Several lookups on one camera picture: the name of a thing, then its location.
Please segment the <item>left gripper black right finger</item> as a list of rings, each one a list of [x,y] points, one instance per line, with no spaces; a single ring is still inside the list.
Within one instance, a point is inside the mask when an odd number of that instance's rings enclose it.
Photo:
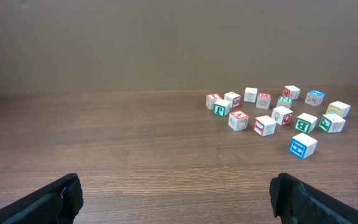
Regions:
[[[270,181],[270,201],[274,217],[287,224],[358,224],[358,210],[281,173]]]

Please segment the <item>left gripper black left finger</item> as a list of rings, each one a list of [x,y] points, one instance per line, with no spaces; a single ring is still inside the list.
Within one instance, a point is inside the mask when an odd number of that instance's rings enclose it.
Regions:
[[[72,224],[82,206],[80,179],[70,173],[0,209],[0,224]]]

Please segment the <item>blue E letter block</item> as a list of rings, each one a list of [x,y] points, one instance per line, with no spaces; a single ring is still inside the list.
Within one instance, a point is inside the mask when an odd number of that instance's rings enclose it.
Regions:
[[[305,159],[314,153],[317,143],[316,139],[300,133],[291,138],[288,151],[300,159]]]

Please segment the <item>green B letter block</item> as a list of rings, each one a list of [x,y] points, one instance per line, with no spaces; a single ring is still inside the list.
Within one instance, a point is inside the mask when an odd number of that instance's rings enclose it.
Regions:
[[[312,130],[314,130],[317,120],[317,117],[313,115],[302,113],[296,118],[294,129],[302,133],[309,134]]]

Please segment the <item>red-sided Z block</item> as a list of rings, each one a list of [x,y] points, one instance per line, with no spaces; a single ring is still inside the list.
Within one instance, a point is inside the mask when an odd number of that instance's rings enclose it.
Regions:
[[[254,131],[260,136],[268,136],[275,132],[277,122],[265,115],[256,117],[254,122]]]

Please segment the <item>green E W block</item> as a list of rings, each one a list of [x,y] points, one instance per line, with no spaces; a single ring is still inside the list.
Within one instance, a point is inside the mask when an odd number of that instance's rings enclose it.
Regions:
[[[340,133],[346,120],[337,114],[323,114],[318,127],[325,133]]]

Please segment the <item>red Q picture block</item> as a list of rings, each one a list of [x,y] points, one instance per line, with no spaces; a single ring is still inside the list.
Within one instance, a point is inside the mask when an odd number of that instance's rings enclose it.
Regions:
[[[290,124],[292,117],[293,111],[284,106],[274,108],[271,115],[271,118],[279,125]]]

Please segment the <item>red A letter block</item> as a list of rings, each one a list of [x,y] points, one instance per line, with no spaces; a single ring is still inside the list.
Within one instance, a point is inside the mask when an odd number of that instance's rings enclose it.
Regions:
[[[243,111],[233,111],[229,113],[228,125],[235,131],[247,128],[249,115]]]

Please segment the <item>green N letter block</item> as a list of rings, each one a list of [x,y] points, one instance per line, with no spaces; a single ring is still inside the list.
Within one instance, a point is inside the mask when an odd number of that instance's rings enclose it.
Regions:
[[[283,106],[285,108],[290,109],[292,102],[293,102],[293,99],[290,98],[290,97],[279,96],[278,97],[278,102],[277,102],[277,107]]]

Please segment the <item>red M letter block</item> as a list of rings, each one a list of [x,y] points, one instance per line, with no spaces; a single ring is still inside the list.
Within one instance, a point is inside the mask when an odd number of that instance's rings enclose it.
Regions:
[[[256,107],[260,109],[269,109],[271,102],[271,94],[268,93],[258,93]]]

